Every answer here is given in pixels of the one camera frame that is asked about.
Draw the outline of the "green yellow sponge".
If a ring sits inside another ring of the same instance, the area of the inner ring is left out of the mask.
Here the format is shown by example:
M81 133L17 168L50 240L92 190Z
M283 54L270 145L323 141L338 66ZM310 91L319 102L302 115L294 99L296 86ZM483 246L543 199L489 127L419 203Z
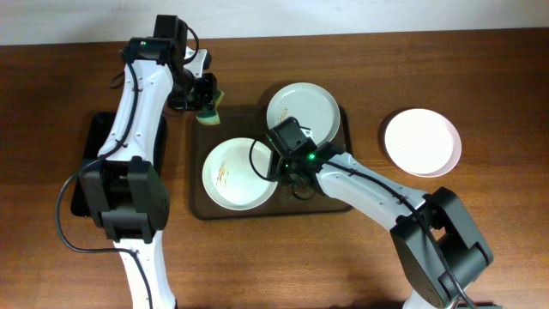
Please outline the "green yellow sponge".
M218 89L214 95L214 100L212 101L212 107L204 107L197 115L196 120L199 124L204 125L217 125L220 124L220 116L217 112L217 108L222 102L225 93Z

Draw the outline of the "white cream plate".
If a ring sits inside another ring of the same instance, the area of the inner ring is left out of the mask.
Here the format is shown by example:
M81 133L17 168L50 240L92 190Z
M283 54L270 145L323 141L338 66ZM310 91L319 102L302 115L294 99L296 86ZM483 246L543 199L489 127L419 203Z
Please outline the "white cream plate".
M256 175L249 160L249 137L236 137L217 145L202 167L202 183L208 196L224 209L243 211L264 204L276 182Z

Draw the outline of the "pink plate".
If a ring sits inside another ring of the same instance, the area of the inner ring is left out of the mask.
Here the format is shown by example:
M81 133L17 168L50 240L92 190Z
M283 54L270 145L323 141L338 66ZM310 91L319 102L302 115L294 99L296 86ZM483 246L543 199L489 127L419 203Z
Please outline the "pink plate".
M442 114L423 108L392 117L383 133L383 145L401 170L421 178L449 173L462 156L456 127Z

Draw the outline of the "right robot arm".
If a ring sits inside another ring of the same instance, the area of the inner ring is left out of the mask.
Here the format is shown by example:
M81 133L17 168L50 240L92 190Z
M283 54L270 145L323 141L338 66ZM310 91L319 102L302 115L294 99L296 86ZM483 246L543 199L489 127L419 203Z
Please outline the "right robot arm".
M465 290L493 263L491 248L462 200L400 185L330 144L290 157L274 154L268 175L340 200L386 229L412 286L406 308L472 303Z

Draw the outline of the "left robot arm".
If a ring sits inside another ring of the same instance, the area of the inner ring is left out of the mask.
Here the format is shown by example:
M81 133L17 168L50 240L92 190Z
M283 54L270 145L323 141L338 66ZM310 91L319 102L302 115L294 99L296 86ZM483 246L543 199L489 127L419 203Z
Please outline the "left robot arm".
M184 40L134 38L123 49L124 90L96 158L75 176L94 224L123 260L134 308L174 308L162 249L169 192L160 177L163 110L197 111L218 124L223 96L207 49Z

